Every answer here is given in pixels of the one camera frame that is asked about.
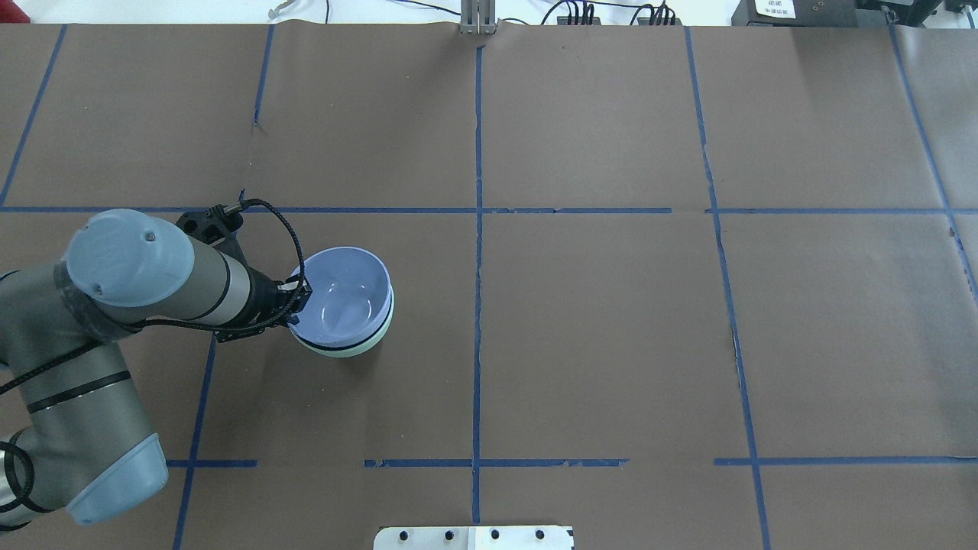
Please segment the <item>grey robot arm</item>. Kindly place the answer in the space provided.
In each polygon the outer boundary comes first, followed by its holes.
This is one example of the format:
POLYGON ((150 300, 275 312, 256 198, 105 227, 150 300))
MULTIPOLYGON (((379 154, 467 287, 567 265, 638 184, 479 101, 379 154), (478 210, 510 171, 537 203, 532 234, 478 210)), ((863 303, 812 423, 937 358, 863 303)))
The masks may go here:
POLYGON ((120 351, 145 328, 217 342, 287 326, 310 295, 305 270, 272 280, 235 239, 262 199, 187 212, 177 223, 133 209, 94 215, 58 260, 2 275, 2 368, 28 427, 2 439, 2 533, 66 510, 83 526, 154 497, 169 469, 120 351))

